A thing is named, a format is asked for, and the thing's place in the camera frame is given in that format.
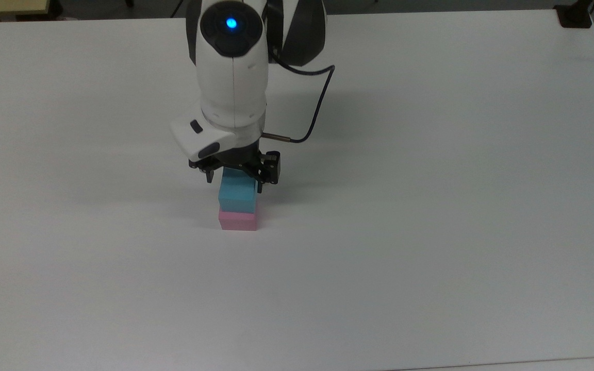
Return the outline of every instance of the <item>foam block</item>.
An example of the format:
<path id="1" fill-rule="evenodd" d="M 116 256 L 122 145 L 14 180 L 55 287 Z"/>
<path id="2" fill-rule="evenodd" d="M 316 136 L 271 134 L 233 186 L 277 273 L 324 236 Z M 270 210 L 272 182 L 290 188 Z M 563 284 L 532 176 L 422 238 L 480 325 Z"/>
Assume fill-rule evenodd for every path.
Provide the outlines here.
<path id="1" fill-rule="evenodd" d="M 257 230 L 256 214 L 233 213 L 219 209 L 219 223 L 223 230 Z"/>
<path id="2" fill-rule="evenodd" d="M 219 206 L 231 213 L 255 213 L 256 181 L 243 171 L 224 167 L 219 187 Z"/>

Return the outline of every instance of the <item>white table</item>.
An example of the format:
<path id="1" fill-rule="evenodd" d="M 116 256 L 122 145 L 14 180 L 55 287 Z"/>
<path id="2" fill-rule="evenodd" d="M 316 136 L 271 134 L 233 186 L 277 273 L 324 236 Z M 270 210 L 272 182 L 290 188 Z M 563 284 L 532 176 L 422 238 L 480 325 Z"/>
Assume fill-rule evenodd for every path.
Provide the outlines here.
<path id="1" fill-rule="evenodd" d="M 594 28 L 331 16 L 329 63 L 311 139 L 261 144 L 261 229 L 228 232 L 168 127 L 182 20 L 0 24 L 0 369 L 594 357 Z M 270 74 L 297 137 L 323 78 Z"/>

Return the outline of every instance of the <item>black button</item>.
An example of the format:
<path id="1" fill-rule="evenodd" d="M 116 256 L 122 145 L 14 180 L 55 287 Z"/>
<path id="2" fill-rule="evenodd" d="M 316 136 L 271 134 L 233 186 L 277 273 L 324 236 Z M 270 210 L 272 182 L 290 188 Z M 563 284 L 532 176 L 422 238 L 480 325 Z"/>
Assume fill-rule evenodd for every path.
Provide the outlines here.
<path id="1" fill-rule="evenodd" d="M 201 131 L 203 131 L 203 128 L 199 125 L 198 121 L 196 120 L 191 120 L 189 125 L 191 125 L 191 128 L 194 130 L 194 133 L 196 134 L 201 133 Z"/>
<path id="2" fill-rule="evenodd" d="M 214 155 L 217 152 L 219 152 L 219 142 L 214 142 L 211 145 L 201 149 L 201 152 L 199 152 L 199 158 L 205 158 L 210 155 Z"/>

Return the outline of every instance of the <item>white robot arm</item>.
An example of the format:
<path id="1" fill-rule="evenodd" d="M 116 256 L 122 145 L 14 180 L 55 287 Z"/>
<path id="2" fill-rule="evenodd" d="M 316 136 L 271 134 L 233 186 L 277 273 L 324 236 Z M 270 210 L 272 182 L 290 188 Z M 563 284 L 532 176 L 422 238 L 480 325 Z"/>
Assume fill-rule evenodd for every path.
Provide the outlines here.
<path id="1" fill-rule="evenodd" d="M 201 99 L 172 123 L 174 136 L 189 166 L 205 172 L 208 183 L 217 168 L 234 167 L 257 179 L 261 192 L 263 183 L 278 183 L 280 173 L 280 154 L 263 155 L 258 148 L 265 128 L 270 56 L 290 68 L 322 50 L 322 2 L 191 0 L 187 8 L 189 56 Z"/>

